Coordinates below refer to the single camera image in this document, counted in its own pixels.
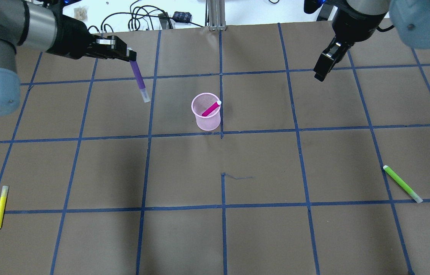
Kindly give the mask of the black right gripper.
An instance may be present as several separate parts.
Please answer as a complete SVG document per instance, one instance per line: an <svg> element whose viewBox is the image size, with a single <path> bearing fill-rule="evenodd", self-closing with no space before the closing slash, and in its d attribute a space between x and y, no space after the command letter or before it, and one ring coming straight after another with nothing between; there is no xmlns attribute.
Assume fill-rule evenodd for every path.
<svg viewBox="0 0 430 275"><path fill-rule="evenodd" d="M332 68L343 59L347 47L370 38L385 15L367 15L338 8L332 21L335 36L318 57L314 78L323 82Z"/></svg>

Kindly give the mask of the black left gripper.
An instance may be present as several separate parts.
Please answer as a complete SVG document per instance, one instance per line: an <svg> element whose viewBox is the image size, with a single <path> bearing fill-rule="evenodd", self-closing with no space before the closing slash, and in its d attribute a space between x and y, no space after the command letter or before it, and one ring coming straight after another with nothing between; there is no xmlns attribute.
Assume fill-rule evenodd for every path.
<svg viewBox="0 0 430 275"><path fill-rule="evenodd" d="M91 34L77 19L56 15L57 32L49 54L78 60L82 57L137 61L137 53L118 36Z"/></svg>

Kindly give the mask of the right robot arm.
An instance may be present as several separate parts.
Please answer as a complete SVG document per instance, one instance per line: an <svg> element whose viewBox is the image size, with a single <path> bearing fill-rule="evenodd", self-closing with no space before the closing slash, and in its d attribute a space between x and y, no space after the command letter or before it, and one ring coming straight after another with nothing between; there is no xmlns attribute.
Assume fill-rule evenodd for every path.
<svg viewBox="0 0 430 275"><path fill-rule="evenodd" d="M401 41L414 49L430 49L430 0L306 0L304 12L323 5L337 8L332 29L335 36L319 55L314 77L326 76L357 42L375 31L396 29Z"/></svg>

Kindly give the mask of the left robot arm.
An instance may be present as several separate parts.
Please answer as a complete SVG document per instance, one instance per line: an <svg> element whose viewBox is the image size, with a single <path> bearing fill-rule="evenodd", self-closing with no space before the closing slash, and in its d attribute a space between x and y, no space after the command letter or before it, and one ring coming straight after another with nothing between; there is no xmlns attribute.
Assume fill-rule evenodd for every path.
<svg viewBox="0 0 430 275"><path fill-rule="evenodd" d="M82 57L136 61L137 54L117 36L91 34L80 20L63 14L63 0L0 0L0 116L21 102L16 68L20 46L78 60Z"/></svg>

